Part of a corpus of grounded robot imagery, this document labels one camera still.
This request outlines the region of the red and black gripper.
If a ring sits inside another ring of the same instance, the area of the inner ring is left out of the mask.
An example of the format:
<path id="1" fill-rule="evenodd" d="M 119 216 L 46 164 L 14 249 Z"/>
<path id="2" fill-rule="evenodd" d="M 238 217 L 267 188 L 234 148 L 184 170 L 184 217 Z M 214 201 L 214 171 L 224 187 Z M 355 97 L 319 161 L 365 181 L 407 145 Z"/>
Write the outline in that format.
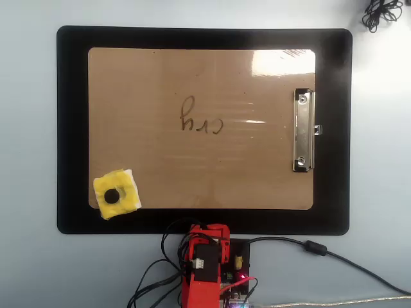
<path id="1" fill-rule="evenodd" d="M 220 263 L 226 264 L 230 255 L 231 234 L 223 224 L 192 225 L 188 236 L 189 267 L 186 283 L 192 281 L 217 283 Z"/>

